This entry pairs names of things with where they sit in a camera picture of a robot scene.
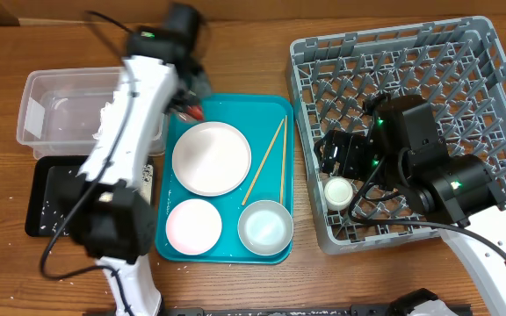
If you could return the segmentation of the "red foil wrapper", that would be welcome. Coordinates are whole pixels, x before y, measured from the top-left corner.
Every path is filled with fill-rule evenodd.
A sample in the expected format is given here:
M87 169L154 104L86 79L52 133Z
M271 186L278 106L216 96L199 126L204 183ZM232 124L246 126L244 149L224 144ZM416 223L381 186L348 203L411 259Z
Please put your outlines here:
M184 114L192 121L203 121L205 119L204 112L200 105L186 106Z

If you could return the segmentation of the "white cup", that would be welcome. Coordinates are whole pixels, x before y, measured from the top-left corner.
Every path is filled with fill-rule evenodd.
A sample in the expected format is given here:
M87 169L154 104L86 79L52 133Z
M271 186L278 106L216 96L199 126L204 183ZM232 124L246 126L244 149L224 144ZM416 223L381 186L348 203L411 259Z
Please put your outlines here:
M331 177L325 183L323 193L327 208L336 212L347 208L354 196L351 183L340 176Z

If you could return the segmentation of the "large pink plate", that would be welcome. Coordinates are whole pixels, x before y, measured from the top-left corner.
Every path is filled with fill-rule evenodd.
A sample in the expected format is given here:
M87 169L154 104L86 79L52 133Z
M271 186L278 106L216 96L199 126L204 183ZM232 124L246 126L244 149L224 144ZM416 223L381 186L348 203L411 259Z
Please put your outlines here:
M252 152L245 136L222 122L197 124L177 140L172 153L176 179L188 191L217 197L236 189L247 177Z

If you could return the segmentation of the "grey white bowl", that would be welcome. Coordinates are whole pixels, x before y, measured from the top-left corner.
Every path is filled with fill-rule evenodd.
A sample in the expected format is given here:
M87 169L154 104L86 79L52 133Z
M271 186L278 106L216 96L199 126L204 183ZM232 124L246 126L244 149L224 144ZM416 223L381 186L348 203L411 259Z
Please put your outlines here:
M293 216L280 203L259 200L248 205L238 220L238 236L251 253L272 256L293 239Z

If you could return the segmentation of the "small pink bowl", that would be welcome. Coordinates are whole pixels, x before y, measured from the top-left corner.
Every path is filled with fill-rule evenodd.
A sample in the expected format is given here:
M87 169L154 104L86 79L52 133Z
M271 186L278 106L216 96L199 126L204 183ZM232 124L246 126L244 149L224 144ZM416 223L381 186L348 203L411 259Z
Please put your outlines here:
M202 255L218 242L222 220L218 210L202 199L178 204L166 221L169 244L183 255Z

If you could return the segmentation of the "white napkin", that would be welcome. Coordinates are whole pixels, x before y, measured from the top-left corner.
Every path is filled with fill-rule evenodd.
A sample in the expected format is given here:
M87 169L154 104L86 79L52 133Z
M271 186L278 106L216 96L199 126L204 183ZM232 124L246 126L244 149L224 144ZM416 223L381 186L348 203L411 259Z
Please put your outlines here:
M114 109L112 108L113 104L106 102L105 106L100 109L99 112L99 128L98 130L92 134L94 140L99 140L104 131L104 128L107 126L107 123L111 120L111 116L114 116Z

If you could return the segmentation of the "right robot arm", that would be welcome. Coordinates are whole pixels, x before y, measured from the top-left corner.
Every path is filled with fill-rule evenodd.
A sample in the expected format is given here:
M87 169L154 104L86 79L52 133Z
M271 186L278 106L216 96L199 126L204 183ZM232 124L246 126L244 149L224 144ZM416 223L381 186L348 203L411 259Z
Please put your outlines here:
M451 156L431 106L419 95L387 93L363 103L367 134L328 131L314 145L322 172L362 183L342 214L365 226L426 226L438 230L473 279L488 310L506 315L506 202L490 167L478 156ZM403 196L424 217L372 219L354 212L373 187L386 200Z

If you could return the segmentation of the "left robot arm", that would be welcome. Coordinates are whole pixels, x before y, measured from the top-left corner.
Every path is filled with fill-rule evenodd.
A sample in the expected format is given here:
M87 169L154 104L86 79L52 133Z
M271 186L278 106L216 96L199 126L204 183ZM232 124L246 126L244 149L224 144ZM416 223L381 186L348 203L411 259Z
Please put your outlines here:
M40 274L54 278L46 262L67 232L95 263L63 277L103 271L117 315L165 313L148 259L157 218L140 194L142 171L164 115L204 118L201 101L212 88L195 49L205 25L197 9L173 3L161 26L127 32L126 51L120 55L124 68L98 142L74 180L57 194L66 215L40 258Z

